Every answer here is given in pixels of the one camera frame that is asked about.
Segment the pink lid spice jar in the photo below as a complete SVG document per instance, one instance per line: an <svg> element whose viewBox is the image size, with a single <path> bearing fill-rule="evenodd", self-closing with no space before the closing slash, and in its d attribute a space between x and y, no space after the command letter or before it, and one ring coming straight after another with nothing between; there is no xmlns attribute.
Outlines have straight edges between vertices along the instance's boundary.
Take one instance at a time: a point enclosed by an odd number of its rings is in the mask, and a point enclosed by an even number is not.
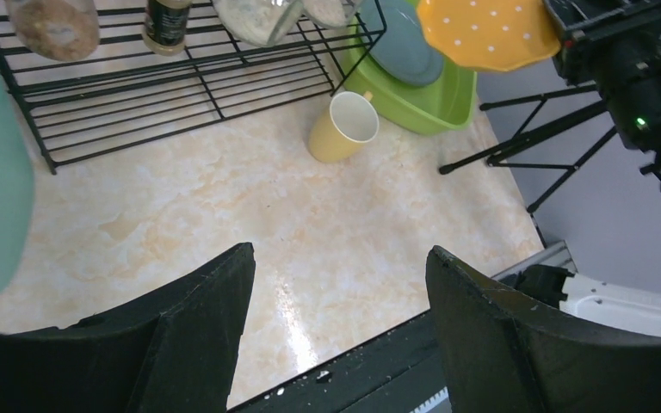
<svg viewBox="0 0 661 413"><path fill-rule="evenodd" d="M95 3L86 1L7 1L17 39L40 56L63 62L85 59L100 45Z"/></svg>

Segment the yellow polka dot plate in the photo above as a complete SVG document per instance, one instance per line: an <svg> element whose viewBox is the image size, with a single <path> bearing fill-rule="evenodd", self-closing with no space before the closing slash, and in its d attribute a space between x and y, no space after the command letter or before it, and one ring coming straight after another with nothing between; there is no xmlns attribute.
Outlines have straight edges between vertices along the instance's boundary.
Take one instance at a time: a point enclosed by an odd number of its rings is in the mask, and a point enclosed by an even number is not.
<svg viewBox="0 0 661 413"><path fill-rule="evenodd" d="M540 0L423 0L416 13L427 43L474 71L515 71L561 50Z"/></svg>

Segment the clear glass jar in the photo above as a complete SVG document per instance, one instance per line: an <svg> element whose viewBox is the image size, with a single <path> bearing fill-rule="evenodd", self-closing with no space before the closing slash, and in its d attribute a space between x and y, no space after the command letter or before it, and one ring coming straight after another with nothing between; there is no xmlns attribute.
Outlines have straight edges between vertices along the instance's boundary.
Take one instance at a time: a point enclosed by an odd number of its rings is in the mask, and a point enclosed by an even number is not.
<svg viewBox="0 0 661 413"><path fill-rule="evenodd" d="M258 47L274 46L303 14L301 1L216 0L213 7L229 33Z"/></svg>
<svg viewBox="0 0 661 413"><path fill-rule="evenodd" d="M344 28L363 0L302 0L305 15L322 28Z"/></svg>

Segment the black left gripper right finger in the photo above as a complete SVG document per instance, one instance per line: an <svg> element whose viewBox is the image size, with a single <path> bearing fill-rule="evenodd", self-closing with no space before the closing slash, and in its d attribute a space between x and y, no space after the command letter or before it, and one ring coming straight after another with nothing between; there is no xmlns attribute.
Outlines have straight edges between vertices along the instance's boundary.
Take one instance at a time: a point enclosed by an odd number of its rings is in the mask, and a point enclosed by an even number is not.
<svg viewBox="0 0 661 413"><path fill-rule="evenodd" d="M661 337L566 314L441 246L425 281L456 412L661 412Z"/></svg>

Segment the black lid spice jar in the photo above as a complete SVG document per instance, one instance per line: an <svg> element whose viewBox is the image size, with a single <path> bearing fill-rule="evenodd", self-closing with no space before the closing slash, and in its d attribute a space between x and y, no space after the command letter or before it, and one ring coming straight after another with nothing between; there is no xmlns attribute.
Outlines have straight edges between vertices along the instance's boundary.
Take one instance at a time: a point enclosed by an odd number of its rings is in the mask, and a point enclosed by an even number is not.
<svg viewBox="0 0 661 413"><path fill-rule="evenodd" d="M182 52L192 5L192 0L148 0L142 28L145 45L161 56Z"/></svg>

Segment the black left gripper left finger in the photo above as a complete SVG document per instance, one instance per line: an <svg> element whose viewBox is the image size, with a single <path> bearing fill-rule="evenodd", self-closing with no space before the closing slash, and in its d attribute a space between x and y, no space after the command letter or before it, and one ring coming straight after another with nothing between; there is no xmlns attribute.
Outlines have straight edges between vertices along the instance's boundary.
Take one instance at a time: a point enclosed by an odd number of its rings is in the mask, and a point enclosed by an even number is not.
<svg viewBox="0 0 661 413"><path fill-rule="evenodd" d="M256 261L238 243L60 329L0 333L0 412L224 412Z"/></svg>

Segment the yellow ceramic mug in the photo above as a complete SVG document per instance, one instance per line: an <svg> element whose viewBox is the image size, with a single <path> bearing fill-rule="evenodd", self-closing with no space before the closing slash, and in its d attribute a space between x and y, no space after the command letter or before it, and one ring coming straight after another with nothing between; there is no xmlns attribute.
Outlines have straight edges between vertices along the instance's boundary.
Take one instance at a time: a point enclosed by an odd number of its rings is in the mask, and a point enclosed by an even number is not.
<svg viewBox="0 0 661 413"><path fill-rule="evenodd" d="M373 141L380 130L373 99L371 91L335 94L309 134L310 155L321 163L336 163Z"/></svg>

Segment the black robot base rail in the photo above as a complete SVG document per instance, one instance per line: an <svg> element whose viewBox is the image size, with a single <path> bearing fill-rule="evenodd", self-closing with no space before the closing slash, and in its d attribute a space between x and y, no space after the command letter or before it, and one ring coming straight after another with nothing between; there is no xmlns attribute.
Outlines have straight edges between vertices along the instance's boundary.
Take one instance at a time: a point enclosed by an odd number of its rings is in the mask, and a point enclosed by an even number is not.
<svg viewBox="0 0 661 413"><path fill-rule="evenodd" d="M444 393L425 311L233 408L231 412L423 412Z"/></svg>

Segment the grey blue round plate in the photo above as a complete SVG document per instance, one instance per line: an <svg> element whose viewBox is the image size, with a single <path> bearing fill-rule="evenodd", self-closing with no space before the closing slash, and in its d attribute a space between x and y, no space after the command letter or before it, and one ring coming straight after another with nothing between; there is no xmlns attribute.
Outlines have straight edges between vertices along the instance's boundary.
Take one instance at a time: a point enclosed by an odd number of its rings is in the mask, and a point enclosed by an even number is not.
<svg viewBox="0 0 661 413"><path fill-rule="evenodd" d="M386 30L370 54L390 76L415 87L430 85L440 77L445 58L425 40L413 4L382 1L377 8L366 1L359 12L367 30Z"/></svg>

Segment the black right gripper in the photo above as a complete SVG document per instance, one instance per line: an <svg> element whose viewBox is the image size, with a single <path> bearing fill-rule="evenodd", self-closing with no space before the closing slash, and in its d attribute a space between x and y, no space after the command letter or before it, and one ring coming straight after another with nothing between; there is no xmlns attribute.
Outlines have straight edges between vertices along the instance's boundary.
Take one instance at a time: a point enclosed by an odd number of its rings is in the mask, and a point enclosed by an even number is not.
<svg viewBox="0 0 661 413"><path fill-rule="evenodd" d="M595 60L618 46L649 58L661 49L661 1L545 1L561 49L552 58L569 85L594 79Z"/></svg>

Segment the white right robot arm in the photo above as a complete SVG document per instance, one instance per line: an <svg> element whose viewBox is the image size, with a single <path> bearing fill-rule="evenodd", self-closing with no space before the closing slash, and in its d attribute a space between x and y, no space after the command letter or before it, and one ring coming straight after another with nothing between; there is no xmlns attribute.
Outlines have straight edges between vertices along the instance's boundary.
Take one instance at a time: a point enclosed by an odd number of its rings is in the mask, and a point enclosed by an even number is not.
<svg viewBox="0 0 661 413"><path fill-rule="evenodd" d="M661 196L641 176L644 157L605 138L600 114L526 150L520 162L575 164L534 213L547 241L564 241L576 273L564 283L561 308L615 328L661 336Z"/></svg>

